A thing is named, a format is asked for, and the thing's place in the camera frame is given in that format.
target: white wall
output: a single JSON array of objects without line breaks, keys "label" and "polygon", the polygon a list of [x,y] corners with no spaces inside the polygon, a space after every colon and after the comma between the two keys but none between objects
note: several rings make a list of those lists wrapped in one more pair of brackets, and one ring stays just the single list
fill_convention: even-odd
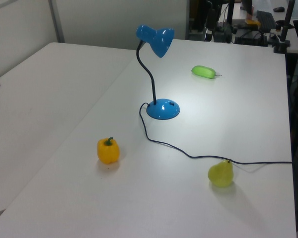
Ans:
[{"label": "white wall", "polygon": [[188,0],[53,0],[66,43],[135,50],[140,24],[185,39]]},{"label": "white wall", "polygon": [[0,76],[56,41],[47,0],[17,0],[0,8]]}]

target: lamp base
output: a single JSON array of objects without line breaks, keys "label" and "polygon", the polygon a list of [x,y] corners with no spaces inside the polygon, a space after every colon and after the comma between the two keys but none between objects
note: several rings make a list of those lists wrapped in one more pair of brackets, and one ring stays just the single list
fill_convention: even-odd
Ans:
[{"label": "lamp base", "polygon": [[158,120],[168,120],[180,113],[179,105],[170,99],[157,99],[157,104],[151,102],[147,107],[147,114]]}]

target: yellow bell pepper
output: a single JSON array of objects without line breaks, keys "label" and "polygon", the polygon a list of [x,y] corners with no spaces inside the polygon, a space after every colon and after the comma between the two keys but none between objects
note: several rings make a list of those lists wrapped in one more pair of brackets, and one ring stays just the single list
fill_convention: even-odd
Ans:
[{"label": "yellow bell pepper", "polygon": [[97,155],[104,164],[117,162],[119,159],[117,142],[112,137],[99,140],[97,143]]}]

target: pepper stem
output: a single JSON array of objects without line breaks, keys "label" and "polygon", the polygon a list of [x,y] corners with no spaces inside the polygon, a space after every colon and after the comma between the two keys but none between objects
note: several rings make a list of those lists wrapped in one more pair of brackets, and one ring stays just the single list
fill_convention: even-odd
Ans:
[{"label": "pepper stem", "polygon": [[108,140],[105,141],[105,145],[112,145],[113,143],[111,143],[110,140],[112,140],[112,137],[109,137]]}]

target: lamp neck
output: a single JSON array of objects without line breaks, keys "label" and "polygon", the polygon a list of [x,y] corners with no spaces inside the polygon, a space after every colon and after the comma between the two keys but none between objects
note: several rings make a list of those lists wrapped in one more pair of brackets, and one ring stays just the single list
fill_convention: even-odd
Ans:
[{"label": "lamp neck", "polygon": [[143,44],[143,41],[141,40],[138,47],[137,47],[137,51],[136,51],[136,56],[137,56],[137,60],[139,62],[139,64],[145,69],[145,71],[149,74],[150,79],[151,79],[151,86],[152,86],[152,95],[153,95],[153,104],[157,104],[157,100],[155,98],[155,86],[154,86],[154,79],[153,79],[153,75],[151,74],[151,72],[149,71],[149,69],[147,69],[147,67],[142,63],[142,61],[140,60],[139,57],[139,50],[141,48]]}]

